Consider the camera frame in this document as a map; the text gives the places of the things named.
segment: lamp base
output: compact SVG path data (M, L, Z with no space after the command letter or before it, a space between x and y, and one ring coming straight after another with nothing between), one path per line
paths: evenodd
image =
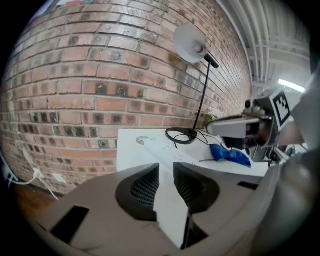
M178 132L182 133L182 135L185 135L189 138L189 140L178 140L174 137L171 137L169 135L169 132ZM182 145L188 145L194 142L194 140L197 138L198 133L196 130L188 129L188 128L168 128L165 130L165 136L170 140L173 141L174 143L182 144Z

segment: desk lamp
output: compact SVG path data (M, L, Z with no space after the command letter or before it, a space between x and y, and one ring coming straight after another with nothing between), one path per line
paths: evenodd
M205 78L205 84L203 88L202 98L199 106L198 113L195 118L193 128L180 128L173 127L165 130L166 137L178 144L188 145L191 144L197 138L196 126L199 119L202 104L204 102L206 89L208 85L210 66L215 69L219 68L217 60L207 50L205 38L202 33L192 24L186 24L179 26L173 33L173 43L176 52L179 56L189 63L198 63L202 59L208 62L208 69ZM169 135L169 132L179 132L188 137L188 140L178 140Z

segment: ceiling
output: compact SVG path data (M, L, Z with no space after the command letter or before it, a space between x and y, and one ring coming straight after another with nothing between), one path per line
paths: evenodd
M246 50L252 96L281 87L291 109L302 95L278 84L283 79L306 88L310 72L310 35L280 0L217 0Z

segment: fluorescent light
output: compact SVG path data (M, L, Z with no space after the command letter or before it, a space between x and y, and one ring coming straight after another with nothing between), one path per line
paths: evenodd
M298 91L300 93L304 93L306 91L305 88L303 88L303 87L301 87L299 85L296 85L296 84L294 84L292 82L288 82L286 80L279 79L278 83L279 83L279 85L289 87L289 88L294 89L294 90L296 90L296 91Z

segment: white lamp shade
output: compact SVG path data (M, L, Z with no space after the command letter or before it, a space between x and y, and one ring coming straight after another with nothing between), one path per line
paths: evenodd
M208 52L204 36L192 24L177 27L173 33L173 43L176 52L189 63L199 62ZM200 54L195 50L195 46L203 47L205 52Z

